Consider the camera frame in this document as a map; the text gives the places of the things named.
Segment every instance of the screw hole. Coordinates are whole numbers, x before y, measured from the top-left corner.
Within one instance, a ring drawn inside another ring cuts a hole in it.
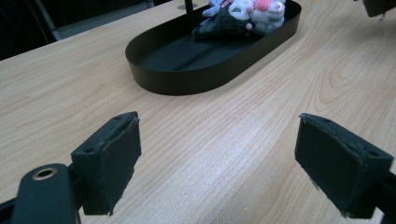
[[[84,150],[85,153],[91,153],[94,151],[95,151],[95,148],[93,148],[93,147],[85,148],[85,150]]]
[[[378,156],[378,153],[374,152],[374,151],[368,151],[368,153],[372,156]]]
[[[47,168],[47,169],[40,170],[33,175],[33,180],[48,179],[48,178],[54,176],[56,174],[56,172],[58,172],[58,170],[55,168]]]

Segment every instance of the pink plush toy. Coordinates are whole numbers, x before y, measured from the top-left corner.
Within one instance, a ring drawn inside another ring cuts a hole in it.
[[[253,2],[254,8],[248,9],[254,24],[252,33],[268,35],[283,24],[286,0],[253,0]]]

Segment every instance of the plush toy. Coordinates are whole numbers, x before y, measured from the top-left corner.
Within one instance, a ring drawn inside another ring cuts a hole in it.
[[[251,32],[256,35],[268,35],[283,25],[286,0],[255,0],[250,12],[253,25]]]
[[[206,39],[220,36],[246,35],[251,29],[248,8],[253,6],[251,0],[226,0],[215,17],[210,18],[192,31],[195,39]],[[212,7],[209,12],[216,12]]]
[[[209,0],[209,5],[210,8],[205,10],[202,15],[204,17],[214,17],[216,16],[219,11],[220,11],[220,7],[221,7],[221,3],[223,0]]]
[[[196,39],[219,36],[267,35],[284,22],[286,0],[209,0],[208,20],[192,31]]]

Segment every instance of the dark plush toy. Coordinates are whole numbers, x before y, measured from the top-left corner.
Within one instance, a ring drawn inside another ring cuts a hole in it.
[[[192,31],[192,36],[196,39],[207,39],[222,36],[238,36],[248,33],[247,25],[250,20],[240,21],[230,15],[229,6],[221,7],[219,13],[203,22],[201,26]]]

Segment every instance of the table surface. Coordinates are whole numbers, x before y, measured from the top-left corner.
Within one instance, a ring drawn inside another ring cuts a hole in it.
[[[298,2],[294,37],[205,93],[143,90],[124,56],[135,36],[182,15],[181,0],[0,62],[1,202],[25,173],[70,164],[106,121],[137,111],[133,179],[112,217],[80,211],[84,223],[378,223],[379,211],[341,217],[294,147],[310,113],[396,156],[396,12],[381,21],[361,1]]]

